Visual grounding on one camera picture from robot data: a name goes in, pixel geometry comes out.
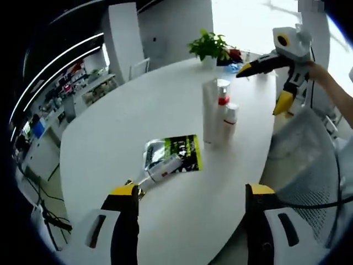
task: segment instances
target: white flower pot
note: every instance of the white flower pot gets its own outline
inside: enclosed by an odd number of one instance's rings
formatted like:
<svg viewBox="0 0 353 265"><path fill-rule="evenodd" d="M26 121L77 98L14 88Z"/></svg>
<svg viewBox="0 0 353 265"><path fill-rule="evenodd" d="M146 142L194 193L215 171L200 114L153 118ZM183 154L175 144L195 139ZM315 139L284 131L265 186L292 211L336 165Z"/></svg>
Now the white flower pot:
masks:
<svg viewBox="0 0 353 265"><path fill-rule="evenodd" d="M205 70L214 70L217 67L217 58L206 56L202 61L202 68Z"/></svg>

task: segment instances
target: white wall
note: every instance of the white wall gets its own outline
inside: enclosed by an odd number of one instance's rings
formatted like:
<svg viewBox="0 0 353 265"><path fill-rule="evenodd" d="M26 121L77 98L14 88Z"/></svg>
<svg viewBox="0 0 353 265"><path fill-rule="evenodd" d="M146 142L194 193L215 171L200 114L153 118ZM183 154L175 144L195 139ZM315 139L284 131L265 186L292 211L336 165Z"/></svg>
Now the white wall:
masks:
<svg viewBox="0 0 353 265"><path fill-rule="evenodd" d="M90 74L95 69L102 69L106 67L102 49L84 58L83 64L86 73L88 74Z"/></svg>
<svg viewBox="0 0 353 265"><path fill-rule="evenodd" d="M129 80L130 66L145 58L137 21L136 3L109 6L108 19L106 14L102 24L110 68L116 74L118 83L125 83Z"/></svg>
<svg viewBox="0 0 353 265"><path fill-rule="evenodd" d="M200 29L213 31L211 0L165 0L138 15L138 23L151 69L186 60L194 57L186 45Z"/></svg>

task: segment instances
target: ceiling light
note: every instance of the ceiling light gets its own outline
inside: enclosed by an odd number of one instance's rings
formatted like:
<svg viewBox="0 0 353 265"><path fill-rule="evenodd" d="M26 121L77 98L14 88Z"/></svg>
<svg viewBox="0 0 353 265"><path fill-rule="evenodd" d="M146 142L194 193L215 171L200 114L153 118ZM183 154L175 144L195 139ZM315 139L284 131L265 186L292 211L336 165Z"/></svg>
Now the ceiling light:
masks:
<svg viewBox="0 0 353 265"><path fill-rule="evenodd" d="M15 131L16 131L16 127L13 129L10 142L12 142L13 136L15 135Z"/></svg>
<svg viewBox="0 0 353 265"><path fill-rule="evenodd" d="M61 67L54 75L52 75L47 81L44 82L44 84L42 84L42 86L37 90L37 92L35 92L35 94L33 95L33 97L28 101L26 107L24 107L23 111L25 112L26 109L29 107L29 105L32 103L32 101L34 100L34 98L37 96L37 94L45 87L46 84L48 84L58 73L60 73L61 71L63 71L66 67L68 67L70 64L74 63L75 61L77 61L78 59L84 57L85 55L91 53L92 51L98 50L100 49L100 47L96 47L94 49L91 49L87 52L85 52L84 54L78 56L77 58L73 59L71 62L67 63L66 65L64 65L63 67Z"/></svg>
<svg viewBox="0 0 353 265"><path fill-rule="evenodd" d="M137 14L140 14L146 7L148 7L150 4L153 4L155 1L157 1L157 0L152 0L152 1L148 2L147 4L145 4L143 7L141 7L141 8L137 11Z"/></svg>
<svg viewBox="0 0 353 265"><path fill-rule="evenodd" d="M20 98L18 99L13 111L12 111L12 114L10 116L10 120L9 120L9 124L12 120L12 117L13 117L13 114L15 113L20 101L22 100L22 98L24 97L24 94L27 92L27 90L30 88L30 86L38 79L38 77L49 67L51 66L55 61L57 61L61 56L65 55L66 53L68 53L69 51L73 50L74 48L76 48L77 46L80 46L81 44L83 43L86 43L87 41L90 41L90 40L93 40L99 36L102 36L104 35L104 33L99 33L97 35L94 35L92 37L89 37L88 39L85 39L75 45L73 45L71 48L67 49L66 51L62 52L61 54L59 54L58 56L56 56L50 63L48 63L34 78L33 80L28 84L28 86L26 87L26 89L24 90L24 92L22 93L22 95L20 96Z"/></svg>
<svg viewBox="0 0 353 265"><path fill-rule="evenodd" d="M103 45L101 47L101 50L103 51L103 57L104 57L105 65L109 66L110 65L109 55L108 55L108 52L106 50L105 43L103 43Z"/></svg>

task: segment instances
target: mesh chair back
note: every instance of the mesh chair back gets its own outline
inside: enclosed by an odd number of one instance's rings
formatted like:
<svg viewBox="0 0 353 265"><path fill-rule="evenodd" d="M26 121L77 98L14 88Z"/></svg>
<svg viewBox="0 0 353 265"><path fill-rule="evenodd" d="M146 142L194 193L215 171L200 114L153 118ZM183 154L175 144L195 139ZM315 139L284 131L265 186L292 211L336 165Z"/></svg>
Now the mesh chair back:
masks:
<svg viewBox="0 0 353 265"><path fill-rule="evenodd" d="M285 160L289 153L296 164L295 177L276 192L280 200L299 205L336 202L339 180L334 145L312 109L302 109L274 136L269 157L283 156ZM329 241L337 207L294 210L310 224L318 242Z"/></svg>

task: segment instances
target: white round table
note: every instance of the white round table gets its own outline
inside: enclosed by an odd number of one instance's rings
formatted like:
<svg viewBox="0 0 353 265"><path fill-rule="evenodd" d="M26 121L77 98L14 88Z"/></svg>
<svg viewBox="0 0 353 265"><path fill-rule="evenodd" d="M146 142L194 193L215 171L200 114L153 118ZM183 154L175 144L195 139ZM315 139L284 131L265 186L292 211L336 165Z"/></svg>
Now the white round table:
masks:
<svg viewBox="0 0 353 265"><path fill-rule="evenodd" d="M244 216L245 184L260 181L276 80L225 77L240 106L234 148L210 151L202 141L201 84L214 76L196 59L178 62L124 84L69 124L60 172L73 227L115 187L138 178L147 141L197 134L203 170L179 173L140 201L138 263L208 264L218 254Z"/></svg>

